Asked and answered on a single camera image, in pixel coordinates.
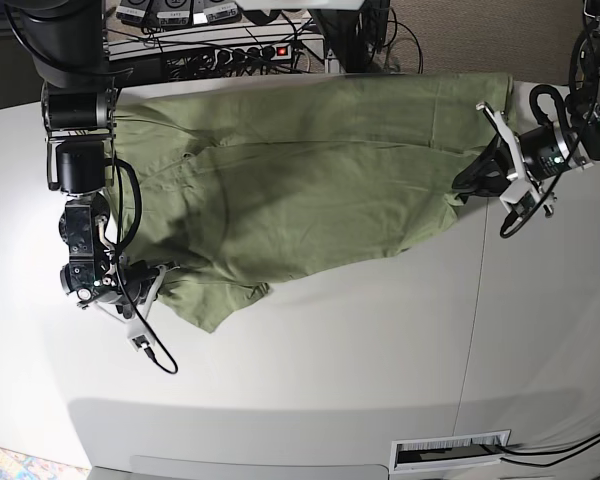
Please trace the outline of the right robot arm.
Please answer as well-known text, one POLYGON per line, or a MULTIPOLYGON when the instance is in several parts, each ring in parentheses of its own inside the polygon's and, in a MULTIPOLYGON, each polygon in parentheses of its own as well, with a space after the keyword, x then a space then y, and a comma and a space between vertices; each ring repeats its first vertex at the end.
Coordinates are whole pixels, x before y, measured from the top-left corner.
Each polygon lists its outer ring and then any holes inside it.
POLYGON ((115 150, 116 81, 130 75, 109 63, 100 1, 7 1, 10 28, 33 57, 43 80, 41 113, 46 132, 46 182, 67 197, 59 234, 68 249, 60 271, 64 292, 79 307, 115 308, 135 350, 149 352, 157 337, 147 317, 172 262, 129 263, 124 251, 139 230, 142 199, 132 166, 115 150), (111 241, 111 204, 104 193, 127 174, 134 218, 111 241))

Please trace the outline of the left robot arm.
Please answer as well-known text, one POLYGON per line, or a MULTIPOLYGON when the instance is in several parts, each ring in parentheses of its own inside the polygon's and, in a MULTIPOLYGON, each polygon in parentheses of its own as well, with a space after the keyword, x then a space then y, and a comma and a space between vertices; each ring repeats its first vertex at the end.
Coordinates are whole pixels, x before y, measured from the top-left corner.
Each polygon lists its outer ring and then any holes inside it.
POLYGON ((456 176, 452 190, 462 198, 498 198, 507 226, 538 210, 553 214, 554 181, 570 170, 600 162, 600 1, 583 4, 584 25, 569 61, 567 94, 547 84, 528 95, 535 129, 515 132, 506 115, 481 102, 495 135, 485 150, 456 176))

